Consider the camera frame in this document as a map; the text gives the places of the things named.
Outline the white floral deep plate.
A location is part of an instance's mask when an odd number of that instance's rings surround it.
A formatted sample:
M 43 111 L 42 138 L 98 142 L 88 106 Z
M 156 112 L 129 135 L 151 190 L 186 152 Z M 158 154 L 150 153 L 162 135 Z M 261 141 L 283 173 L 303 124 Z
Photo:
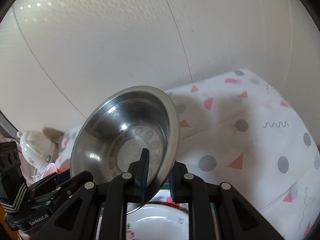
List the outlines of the white floral deep plate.
M 148 204 L 127 216 L 127 239 L 188 239 L 188 204 L 173 202 L 161 189 Z

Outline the stainless steel bowl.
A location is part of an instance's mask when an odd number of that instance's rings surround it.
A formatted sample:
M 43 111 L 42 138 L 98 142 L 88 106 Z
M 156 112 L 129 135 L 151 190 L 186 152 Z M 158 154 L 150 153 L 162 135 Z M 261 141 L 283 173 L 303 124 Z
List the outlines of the stainless steel bowl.
M 70 173 L 91 172 L 102 184 L 128 171 L 149 150 L 146 199 L 128 204 L 133 213 L 150 201 L 174 166 L 180 143 L 180 121 L 170 96 L 151 86 L 135 86 L 106 99 L 87 118 L 73 145 Z

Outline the red plastic bowl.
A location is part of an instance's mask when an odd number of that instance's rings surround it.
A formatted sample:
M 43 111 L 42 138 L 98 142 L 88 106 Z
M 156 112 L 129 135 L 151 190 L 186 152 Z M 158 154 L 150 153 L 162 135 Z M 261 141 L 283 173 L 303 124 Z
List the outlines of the red plastic bowl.
M 55 172 L 56 172 L 56 173 L 64 172 L 64 171 L 68 170 L 69 167 L 70 167 L 70 159 L 65 159 L 65 160 L 64 160 L 63 162 L 61 162 L 61 163 L 50 163 L 50 164 L 46 167 L 46 169 L 45 169 L 42 177 L 45 178 L 45 177 L 47 177 L 47 176 L 49 176 L 50 174 L 55 173 Z

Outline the white ceramic electric kettle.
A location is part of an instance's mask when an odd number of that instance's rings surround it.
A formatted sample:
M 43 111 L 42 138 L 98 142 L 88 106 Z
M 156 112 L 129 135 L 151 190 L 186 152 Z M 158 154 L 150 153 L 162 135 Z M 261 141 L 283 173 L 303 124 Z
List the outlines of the white ceramic electric kettle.
M 24 159 L 34 168 L 32 182 L 39 178 L 50 163 L 58 157 L 58 145 L 52 142 L 44 133 L 30 130 L 17 132 Z

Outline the white patterned tablecloth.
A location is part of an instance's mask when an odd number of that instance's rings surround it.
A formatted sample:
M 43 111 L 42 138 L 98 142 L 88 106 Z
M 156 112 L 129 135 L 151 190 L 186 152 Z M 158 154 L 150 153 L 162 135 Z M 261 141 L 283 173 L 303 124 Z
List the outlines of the white patterned tablecloth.
M 167 94 L 180 121 L 176 160 L 230 183 L 285 239 L 303 239 L 319 215 L 319 151 L 290 104 L 248 69 Z M 71 161 L 80 129 L 63 137 L 57 163 Z

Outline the grey metal window frame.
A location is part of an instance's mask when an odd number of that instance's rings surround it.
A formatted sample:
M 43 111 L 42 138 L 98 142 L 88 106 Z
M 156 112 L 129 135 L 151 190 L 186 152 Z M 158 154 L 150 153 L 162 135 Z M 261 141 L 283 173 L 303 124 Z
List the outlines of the grey metal window frame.
M 5 117 L 2 111 L 0 111 L 0 130 L 1 135 L 5 138 L 12 138 L 19 141 L 17 128 Z

